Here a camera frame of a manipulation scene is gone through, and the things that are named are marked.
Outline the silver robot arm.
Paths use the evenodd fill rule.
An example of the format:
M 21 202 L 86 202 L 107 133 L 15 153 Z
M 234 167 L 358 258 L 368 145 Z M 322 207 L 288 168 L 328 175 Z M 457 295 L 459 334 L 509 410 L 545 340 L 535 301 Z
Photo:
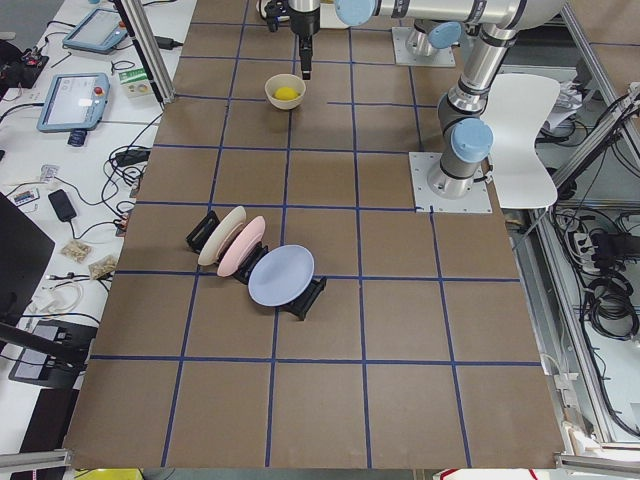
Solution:
M 489 153 L 492 133 L 480 117 L 499 67 L 519 33 L 560 13 L 561 1 L 282 1 L 284 28 L 311 106 L 294 121 L 303 146 L 329 147 L 345 131 L 358 163 L 406 158 L 414 150 L 443 157 L 420 186 L 440 198 L 468 193 Z M 470 52 L 454 68 L 398 65 L 392 30 L 409 25 L 422 46 L 449 46 L 466 27 Z M 482 132 L 485 144 L 466 142 Z
M 259 1 L 258 12 L 271 32 L 278 30 L 280 21 L 287 18 L 297 36 L 301 56 L 313 55 L 313 36 L 321 28 L 320 1 Z M 382 1 L 334 1 L 336 17 L 347 26 L 358 26 L 382 12 Z M 459 41 L 462 28 L 456 22 L 437 22 L 417 18 L 405 42 L 408 52 L 430 56 Z

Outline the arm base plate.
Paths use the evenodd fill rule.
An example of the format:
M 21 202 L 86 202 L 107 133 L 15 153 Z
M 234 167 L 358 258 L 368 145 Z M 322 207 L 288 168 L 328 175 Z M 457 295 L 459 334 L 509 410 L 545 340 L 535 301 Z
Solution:
M 456 65 L 452 46 L 459 36 L 449 33 L 418 31 L 414 27 L 393 27 L 395 64 L 401 66 L 453 68 Z
M 467 179 L 448 177 L 441 153 L 410 152 L 409 165 L 417 213 L 491 214 L 492 206 L 482 169 Z

